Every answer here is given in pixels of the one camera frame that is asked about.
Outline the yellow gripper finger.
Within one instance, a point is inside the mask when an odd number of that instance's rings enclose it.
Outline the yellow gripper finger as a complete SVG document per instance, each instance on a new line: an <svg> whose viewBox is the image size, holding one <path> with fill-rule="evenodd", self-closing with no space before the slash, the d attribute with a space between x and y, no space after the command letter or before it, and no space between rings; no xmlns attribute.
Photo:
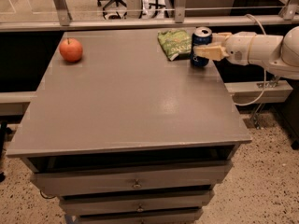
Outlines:
<svg viewBox="0 0 299 224"><path fill-rule="evenodd" d="M213 33L212 34L212 42L225 42L232 34L230 32L223 33Z"/></svg>
<svg viewBox="0 0 299 224"><path fill-rule="evenodd" d="M220 61L229 56L226 48L217 43L210 43L207 45L199 45L193 47L193 52L196 56L207 58L213 61Z"/></svg>

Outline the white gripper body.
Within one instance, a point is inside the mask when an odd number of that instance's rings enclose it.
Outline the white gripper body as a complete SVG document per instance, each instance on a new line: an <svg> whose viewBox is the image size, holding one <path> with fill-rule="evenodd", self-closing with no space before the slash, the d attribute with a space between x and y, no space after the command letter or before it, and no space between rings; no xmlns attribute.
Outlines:
<svg viewBox="0 0 299 224"><path fill-rule="evenodd" d="M252 39L257 34L254 32L239 32L229 36L225 41L225 48L229 63L238 65L249 64L249 48Z"/></svg>

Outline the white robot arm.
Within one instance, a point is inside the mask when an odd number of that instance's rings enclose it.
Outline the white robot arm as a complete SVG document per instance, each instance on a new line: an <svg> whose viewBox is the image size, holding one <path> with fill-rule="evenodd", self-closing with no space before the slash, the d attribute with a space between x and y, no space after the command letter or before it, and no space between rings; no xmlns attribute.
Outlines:
<svg viewBox="0 0 299 224"><path fill-rule="evenodd" d="M212 42L194 46L199 57L226 59L238 65L254 64L272 75L299 79L299 27L285 35L258 35L254 32L214 33Z"/></svg>

